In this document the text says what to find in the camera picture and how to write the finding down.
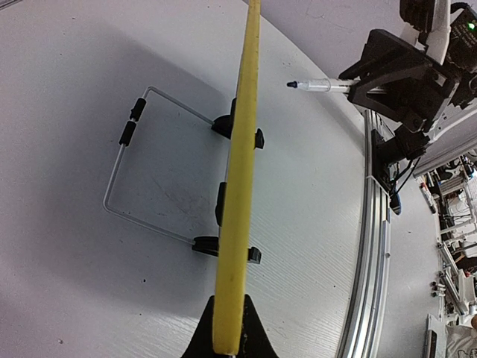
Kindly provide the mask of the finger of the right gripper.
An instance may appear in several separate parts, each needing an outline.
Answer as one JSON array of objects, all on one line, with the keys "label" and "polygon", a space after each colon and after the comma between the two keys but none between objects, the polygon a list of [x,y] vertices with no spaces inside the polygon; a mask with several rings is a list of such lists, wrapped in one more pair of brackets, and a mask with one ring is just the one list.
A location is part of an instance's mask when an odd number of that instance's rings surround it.
[{"label": "finger of the right gripper", "polygon": [[392,33],[373,29],[360,60],[338,78],[358,81],[350,90],[352,103],[410,131],[428,131],[449,104],[461,76]]}]

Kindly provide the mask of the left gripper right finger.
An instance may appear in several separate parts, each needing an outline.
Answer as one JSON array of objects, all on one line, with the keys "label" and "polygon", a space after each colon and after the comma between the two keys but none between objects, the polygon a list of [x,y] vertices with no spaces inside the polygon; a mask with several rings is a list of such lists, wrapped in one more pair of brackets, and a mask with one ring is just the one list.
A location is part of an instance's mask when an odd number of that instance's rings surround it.
[{"label": "left gripper right finger", "polygon": [[278,358],[249,295],[244,297],[238,357]]}]

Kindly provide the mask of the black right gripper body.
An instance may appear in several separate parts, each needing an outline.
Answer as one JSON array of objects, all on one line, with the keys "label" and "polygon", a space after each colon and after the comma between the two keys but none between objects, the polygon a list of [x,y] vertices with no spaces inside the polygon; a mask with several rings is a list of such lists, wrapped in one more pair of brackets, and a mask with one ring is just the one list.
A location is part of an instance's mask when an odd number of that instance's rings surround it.
[{"label": "black right gripper body", "polygon": [[433,123],[476,97],[476,11],[466,2],[401,1],[394,119]]}]

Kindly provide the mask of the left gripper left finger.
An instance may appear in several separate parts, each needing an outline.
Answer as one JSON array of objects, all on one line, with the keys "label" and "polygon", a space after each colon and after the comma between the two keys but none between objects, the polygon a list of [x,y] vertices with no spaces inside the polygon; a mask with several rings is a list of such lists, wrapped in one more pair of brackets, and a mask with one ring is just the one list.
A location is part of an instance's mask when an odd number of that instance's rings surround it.
[{"label": "left gripper left finger", "polygon": [[212,315],[215,297],[211,296],[206,303],[192,338],[181,356],[182,358],[214,358],[218,355],[212,344]]}]

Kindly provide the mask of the yellow framed small whiteboard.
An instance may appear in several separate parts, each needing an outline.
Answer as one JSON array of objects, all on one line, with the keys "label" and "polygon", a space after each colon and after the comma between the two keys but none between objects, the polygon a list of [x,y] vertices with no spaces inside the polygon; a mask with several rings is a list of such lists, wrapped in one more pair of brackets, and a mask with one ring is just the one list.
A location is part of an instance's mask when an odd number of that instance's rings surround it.
[{"label": "yellow framed small whiteboard", "polygon": [[260,8],[260,1],[249,2],[219,236],[212,347],[215,353],[227,356],[239,352],[244,311],[258,97]]}]

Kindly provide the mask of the white marker pen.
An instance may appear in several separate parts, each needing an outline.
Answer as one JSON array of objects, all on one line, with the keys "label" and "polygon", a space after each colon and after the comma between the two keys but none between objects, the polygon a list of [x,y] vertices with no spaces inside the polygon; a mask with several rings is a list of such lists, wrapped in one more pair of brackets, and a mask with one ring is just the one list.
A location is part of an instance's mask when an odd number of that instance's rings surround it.
[{"label": "white marker pen", "polygon": [[290,81],[286,84],[288,88],[303,90],[307,92],[338,92],[348,93],[351,86],[357,84],[355,80],[340,80],[332,78],[319,78],[307,81]]}]

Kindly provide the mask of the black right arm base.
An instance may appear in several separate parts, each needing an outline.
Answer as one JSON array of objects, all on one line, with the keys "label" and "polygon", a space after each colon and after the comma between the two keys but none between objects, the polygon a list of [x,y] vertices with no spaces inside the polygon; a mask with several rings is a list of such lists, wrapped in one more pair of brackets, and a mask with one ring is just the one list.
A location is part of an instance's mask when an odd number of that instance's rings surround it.
[{"label": "black right arm base", "polygon": [[402,158],[395,137],[385,140],[384,137],[373,129],[371,131],[372,143],[372,175],[377,179],[389,197],[389,206],[396,215],[402,212],[402,205],[396,189],[396,178],[391,176],[391,166]]}]

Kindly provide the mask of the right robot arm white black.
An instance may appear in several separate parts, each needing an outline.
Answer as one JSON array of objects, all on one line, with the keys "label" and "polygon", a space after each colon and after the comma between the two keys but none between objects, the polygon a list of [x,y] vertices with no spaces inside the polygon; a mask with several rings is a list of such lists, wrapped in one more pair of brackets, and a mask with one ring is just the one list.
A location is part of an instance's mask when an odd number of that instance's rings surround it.
[{"label": "right robot arm white black", "polygon": [[401,1],[400,36],[373,29],[349,101],[399,123],[375,138],[381,169],[423,157],[423,173],[476,146],[476,9],[466,2]]}]

